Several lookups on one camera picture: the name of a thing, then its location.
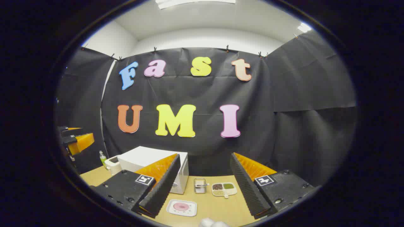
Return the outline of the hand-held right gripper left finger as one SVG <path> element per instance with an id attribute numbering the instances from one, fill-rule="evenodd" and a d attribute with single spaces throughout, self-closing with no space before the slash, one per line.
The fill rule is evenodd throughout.
<path id="1" fill-rule="evenodd" d="M 180 167 L 179 154 L 172 154 L 135 172 L 121 170 L 91 188 L 119 207 L 155 218 L 170 193 Z"/>

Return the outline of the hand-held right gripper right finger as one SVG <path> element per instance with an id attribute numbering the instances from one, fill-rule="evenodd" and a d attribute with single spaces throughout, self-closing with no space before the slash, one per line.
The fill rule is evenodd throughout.
<path id="1" fill-rule="evenodd" d="M 289 208 L 315 189 L 290 170 L 275 171 L 238 153 L 231 154 L 230 168 L 255 219 Z"/>

